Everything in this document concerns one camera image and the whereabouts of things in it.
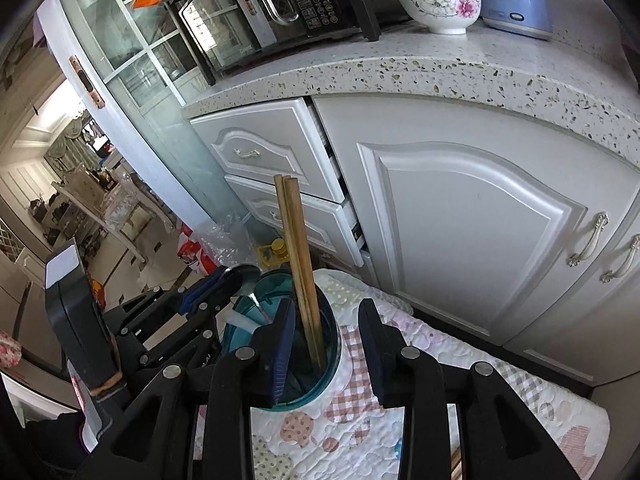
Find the tan chopstick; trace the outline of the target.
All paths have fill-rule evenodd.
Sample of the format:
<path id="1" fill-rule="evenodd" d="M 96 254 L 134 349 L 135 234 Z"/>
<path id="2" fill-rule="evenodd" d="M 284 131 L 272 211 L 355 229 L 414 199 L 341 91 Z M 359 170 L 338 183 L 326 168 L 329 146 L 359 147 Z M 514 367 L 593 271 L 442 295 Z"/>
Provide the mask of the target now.
<path id="1" fill-rule="evenodd" d="M 307 240 L 306 224 L 303 213 L 302 199 L 300 198 L 298 181 L 286 176 L 283 178 L 283 186 L 288 205 L 288 213 L 291 217 L 292 229 L 295 238 L 296 256 L 298 260 L 300 280 L 304 291 L 304 304 L 309 320 L 309 325 L 314 342 L 309 343 L 309 349 L 314 350 L 314 362 L 320 370 L 326 369 L 326 345 L 324 344 L 320 310 L 316 293 L 316 284 L 312 275 L 309 245 Z"/>

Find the red plastic bag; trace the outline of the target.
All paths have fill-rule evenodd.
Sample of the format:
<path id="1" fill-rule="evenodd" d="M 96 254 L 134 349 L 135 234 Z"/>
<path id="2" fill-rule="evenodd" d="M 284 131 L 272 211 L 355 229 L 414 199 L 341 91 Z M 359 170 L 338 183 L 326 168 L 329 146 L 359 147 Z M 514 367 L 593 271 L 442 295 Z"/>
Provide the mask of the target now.
<path id="1" fill-rule="evenodd" d="M 193 231 L 184 223 L 180 226 L 177 256 L 193 272 L 203 276 L 209 276 L 218 269 L 216 262 L 206 254 Z"/>

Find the metal spoon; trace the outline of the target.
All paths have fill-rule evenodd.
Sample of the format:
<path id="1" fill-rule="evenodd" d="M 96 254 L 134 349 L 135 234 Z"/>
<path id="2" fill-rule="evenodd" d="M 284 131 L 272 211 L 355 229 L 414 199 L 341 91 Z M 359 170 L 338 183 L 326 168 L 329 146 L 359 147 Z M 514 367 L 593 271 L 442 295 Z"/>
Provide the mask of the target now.
<path id="1" fill-rule="evenodd" d="M 250 296 L 262 277 L 262 271 L 252 264 L 240 264 L 228 270 L 224 277 L 233 296 Z"/>

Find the patchwork quilted mat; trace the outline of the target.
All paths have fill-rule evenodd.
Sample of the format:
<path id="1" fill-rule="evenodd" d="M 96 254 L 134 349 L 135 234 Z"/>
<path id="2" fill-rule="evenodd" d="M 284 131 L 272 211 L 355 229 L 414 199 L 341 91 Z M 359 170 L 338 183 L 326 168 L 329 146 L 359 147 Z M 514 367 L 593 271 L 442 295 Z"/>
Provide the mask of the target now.
<path id="1" fill-rule="evenodd" d="M 250 413 L 258 479 L 587 479 L 608 413 L 414 318 L 352 276 L 314 279 L 338 327 L 329 385 Z"/>

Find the clear plastic bag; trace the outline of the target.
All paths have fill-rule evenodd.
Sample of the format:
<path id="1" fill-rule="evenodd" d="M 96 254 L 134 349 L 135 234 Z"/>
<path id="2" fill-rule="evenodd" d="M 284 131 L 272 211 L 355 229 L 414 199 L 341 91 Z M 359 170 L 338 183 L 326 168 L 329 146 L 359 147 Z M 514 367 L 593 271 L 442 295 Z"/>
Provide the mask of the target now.
<path id="1" fill-rule="evenodd" d="M 260 266 L 258 244 L 241 217 L 203 223 L 192 231 L 190 240 L 196 245 L 195 271 L 203 276 L 240 264 Z"/>

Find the left tracker device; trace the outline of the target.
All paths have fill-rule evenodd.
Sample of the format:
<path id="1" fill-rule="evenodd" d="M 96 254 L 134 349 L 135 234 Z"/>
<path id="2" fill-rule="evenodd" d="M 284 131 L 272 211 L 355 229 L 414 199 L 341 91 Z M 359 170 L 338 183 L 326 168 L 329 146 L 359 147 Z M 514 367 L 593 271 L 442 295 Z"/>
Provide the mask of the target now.
<path id="1" fill-rule="evenodd" d="M 93 396 L 122 379 L 115 337 L 108 330 L 74 240 L 47 258 L 46 313 L 66 358 Z"/>

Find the teal rim utensil holder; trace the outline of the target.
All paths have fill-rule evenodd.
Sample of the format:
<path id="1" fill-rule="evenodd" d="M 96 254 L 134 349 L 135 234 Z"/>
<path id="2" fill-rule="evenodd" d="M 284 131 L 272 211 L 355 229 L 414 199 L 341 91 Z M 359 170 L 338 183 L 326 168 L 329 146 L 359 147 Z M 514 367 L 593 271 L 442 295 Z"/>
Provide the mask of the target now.
<path id="1" fill-rule="evenodd" d="M 262 274 L 250 296 L 235 296 L 230 340 L 215 365 L 212 397 L 237 411 L 264 408 L 293 411 L 317 400 L 329 387 L 340 362 L 340 334 L 326 296 L 316 286 L 326 369 L 314 368 L 300 318 L 292 272 Z"/>

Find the white cabinet door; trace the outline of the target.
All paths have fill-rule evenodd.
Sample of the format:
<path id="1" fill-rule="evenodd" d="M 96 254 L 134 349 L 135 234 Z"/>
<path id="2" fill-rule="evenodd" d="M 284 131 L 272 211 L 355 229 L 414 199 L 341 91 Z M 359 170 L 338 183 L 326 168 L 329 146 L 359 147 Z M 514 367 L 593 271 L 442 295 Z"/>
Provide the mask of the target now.
<path id="1" fill-rule="evenodd" d="M 442 98 L 320 96 L 382 287 L 505 344 L 582 276 L 638 171 L 571 134 Z"/>

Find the glass sliding door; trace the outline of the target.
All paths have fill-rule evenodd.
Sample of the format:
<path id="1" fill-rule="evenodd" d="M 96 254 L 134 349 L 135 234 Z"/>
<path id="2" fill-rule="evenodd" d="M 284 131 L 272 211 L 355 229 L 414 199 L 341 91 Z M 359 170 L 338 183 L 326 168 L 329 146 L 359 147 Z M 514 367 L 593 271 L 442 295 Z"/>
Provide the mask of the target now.
<path id="1" fill-rule="evenodd" d="M 262 234 L 183 117 L 206 81 L 174 21 L 133 1 L 44 0 L 37 18 L 92 118 L 180 220 L 196 228 L 236 217 Z"/>

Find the black microwave oven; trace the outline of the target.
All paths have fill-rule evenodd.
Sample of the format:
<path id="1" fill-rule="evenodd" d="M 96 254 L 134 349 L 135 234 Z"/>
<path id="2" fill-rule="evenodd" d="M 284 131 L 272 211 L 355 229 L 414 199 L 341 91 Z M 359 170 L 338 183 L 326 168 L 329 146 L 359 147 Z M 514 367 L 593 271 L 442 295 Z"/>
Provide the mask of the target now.
<path id="1" fill-rule="evenodd" d="M 315 42 L 381 36 L 372 0 L 167 0 L 165 8 L 211 86 Z"/>

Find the upper white drawer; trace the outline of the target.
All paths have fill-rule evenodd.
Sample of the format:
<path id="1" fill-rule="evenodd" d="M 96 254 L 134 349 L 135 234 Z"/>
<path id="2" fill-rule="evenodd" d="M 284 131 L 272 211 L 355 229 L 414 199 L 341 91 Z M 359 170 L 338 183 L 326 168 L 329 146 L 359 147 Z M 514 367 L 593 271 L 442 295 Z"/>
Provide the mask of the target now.
<path id="1" fill-rule="evenodd" d="M 227 174 L 269 184 L 288 174 L 308 195 L 345 199 L 326 137 L 302 98 L 224 110 L 191 126 Z"/>

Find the yellow cap oil bottle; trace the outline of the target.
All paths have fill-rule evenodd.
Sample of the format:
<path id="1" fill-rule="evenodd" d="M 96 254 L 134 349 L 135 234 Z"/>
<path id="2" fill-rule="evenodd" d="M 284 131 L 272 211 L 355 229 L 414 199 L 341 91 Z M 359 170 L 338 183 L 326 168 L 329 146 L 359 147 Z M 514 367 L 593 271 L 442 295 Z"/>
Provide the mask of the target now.
<path id="1" fill-rule="evenodd" d="M 290 261 L 288 246 L 282 237 L 275 238 L 270 244 L 257 248 L 260 264 L 267 270 L 277 269 Z"/>

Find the floral ceramic bowl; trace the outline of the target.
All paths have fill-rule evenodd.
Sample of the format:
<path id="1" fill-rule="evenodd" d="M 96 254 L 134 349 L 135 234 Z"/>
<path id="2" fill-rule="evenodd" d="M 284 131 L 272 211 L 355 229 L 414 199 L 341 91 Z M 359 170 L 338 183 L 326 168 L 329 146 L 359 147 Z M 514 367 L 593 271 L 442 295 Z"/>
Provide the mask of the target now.
<path id="1" fill-rule="evenodd" d="M 482 0 L 399 0 L 419 25 L 432 34 L 457 36 L 480 17 Z"/>

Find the brown chopstick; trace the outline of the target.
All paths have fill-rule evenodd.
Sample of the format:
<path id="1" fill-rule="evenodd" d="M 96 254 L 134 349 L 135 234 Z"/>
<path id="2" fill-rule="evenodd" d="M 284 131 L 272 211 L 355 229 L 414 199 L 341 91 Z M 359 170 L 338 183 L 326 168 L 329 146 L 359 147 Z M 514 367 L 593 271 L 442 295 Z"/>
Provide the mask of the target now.
<path id="1" fill-rule="evenodd" d="M 319 372 L 323 372 L 320 370 L 316 362 L 314 362 L 314 350 L 309 349 L 309 343 L 314 342 L 312 339 L 312 333 L 309 325 L 309 320 L 307 318 L 307 313 L 305 310 L 305 296 L 302 286 L 302 281 L 300 280 L 298 260 L 296 256 L 296 247 L 295 247 L 295 238 L 292 229 L 291 217 L 288 213 L 288 205 L 286 204 L 286 197 L 283 186 L 283 178 L 286 176 L 282 176 L 282 174 L 276 174 L 273 178 L 274 186 L 277 191 L 277 199 L 279 203 L 281 221 L 284 229 L 284 238 L 286 246 L 288 246 L 288 255 L 290 256 L 290 266 L 293 275 L 293 281 L 296 291 L 297 305 L 300 314 L 300 318 L 302 319 L 303 329 L 307 341 L 308 351 L 311 358 L 312 365 Z"/>
<path id="2" fill-rule="evenodd" d="M 462 479 L 462 453 L 461 448 L 457 448 L 450 457 L 451 480 Z"/>

